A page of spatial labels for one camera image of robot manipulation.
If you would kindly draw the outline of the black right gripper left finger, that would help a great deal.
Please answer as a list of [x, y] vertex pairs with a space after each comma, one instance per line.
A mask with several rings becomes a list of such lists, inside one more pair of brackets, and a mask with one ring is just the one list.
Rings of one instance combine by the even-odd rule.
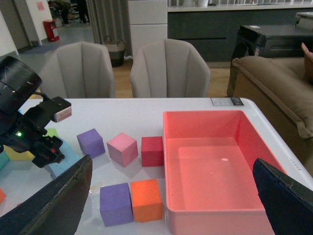
[[92, 159], [69, 169], [0, 218], [2, 235], [73, 235], [89, 194]]

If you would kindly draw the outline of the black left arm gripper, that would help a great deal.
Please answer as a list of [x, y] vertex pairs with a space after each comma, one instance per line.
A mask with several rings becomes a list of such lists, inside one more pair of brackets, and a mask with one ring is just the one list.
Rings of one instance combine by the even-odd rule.
[[39, 168], [60, 163], [64, 154], [60, 151], [63, 141], [45, 135], [45, 126], [36, 123], [35, 117], [17, 113], [11, 122], [0, 125], [0, 145], [8, 146], [18, 153], [29, 151], [34, 155], [32, 162]]

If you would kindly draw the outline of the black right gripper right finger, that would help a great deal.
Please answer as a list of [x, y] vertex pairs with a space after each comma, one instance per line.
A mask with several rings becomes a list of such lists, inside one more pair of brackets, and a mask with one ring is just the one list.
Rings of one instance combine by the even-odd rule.
[[261, 158], [254, 162], [252, 174], [274, 233], [311, 235], [313, 191]]

